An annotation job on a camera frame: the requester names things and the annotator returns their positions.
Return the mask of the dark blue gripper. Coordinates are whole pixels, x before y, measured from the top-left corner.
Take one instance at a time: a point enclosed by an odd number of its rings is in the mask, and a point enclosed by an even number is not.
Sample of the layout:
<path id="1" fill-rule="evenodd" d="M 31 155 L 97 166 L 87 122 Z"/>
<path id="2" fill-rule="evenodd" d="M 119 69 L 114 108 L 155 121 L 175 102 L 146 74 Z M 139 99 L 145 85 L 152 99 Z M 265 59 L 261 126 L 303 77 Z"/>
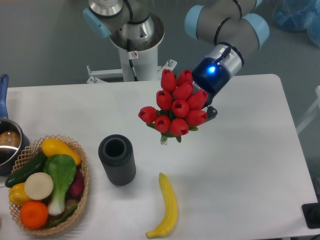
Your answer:
<path id="1" fill-rule="evenodd" d="M 206 122 L 218 115 L 217 109 L 210 104 L 213 98 L 229 82 L 229 80 L 241 69 L 244 58 L 236 47 L 229 43 L 221 43 L 197 65 L 191 72 L 193 78 L 193 92 L 204 90 L 208 98 L 204 103 L 207 107 Z"/>

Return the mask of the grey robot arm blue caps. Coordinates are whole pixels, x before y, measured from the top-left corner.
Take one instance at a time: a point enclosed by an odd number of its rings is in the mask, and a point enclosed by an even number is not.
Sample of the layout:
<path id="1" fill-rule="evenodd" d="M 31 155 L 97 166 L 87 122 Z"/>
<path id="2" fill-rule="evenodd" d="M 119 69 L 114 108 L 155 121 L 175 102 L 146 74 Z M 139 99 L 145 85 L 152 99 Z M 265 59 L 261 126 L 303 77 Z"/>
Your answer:
<path id="1" fill-rule="evenodd" d="M 220 0 L 193 6 L 186 14 L 186 33 L 212 44 L 212 51 L 191 72 L 195 91 L 204 90 L 209 120 L 217 115 L 213 98 L 268 39 L 267 22 L 254 13 L 258 0 Z M 158 80 L 158 46 L 165 34 L 161 19 L 148 0 L 90 0 L 82 12 L 87 25 L 118 48 L 126 82 Z"/>

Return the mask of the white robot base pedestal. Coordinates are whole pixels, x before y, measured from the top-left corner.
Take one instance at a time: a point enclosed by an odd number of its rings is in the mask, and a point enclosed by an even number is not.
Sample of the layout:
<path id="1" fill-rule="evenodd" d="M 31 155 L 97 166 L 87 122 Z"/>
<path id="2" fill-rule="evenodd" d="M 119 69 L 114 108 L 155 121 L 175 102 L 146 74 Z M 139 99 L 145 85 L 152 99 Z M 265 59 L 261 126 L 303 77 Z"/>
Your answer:
<path id="1" fill-rule="evenodd" d="M 122 78 L 124 82 L 160 80 L 162 70 L 174 70 L 177 61 L 168 59 L 164 65 L 158 65 L 158 46 L 165 35 L 161 19 L 153 13 L 138 24 L 126 23 L 110 40 L 117 47 L 121 68 L 88 71 L 88 83 L 102 83 L 103 79 Z"/>

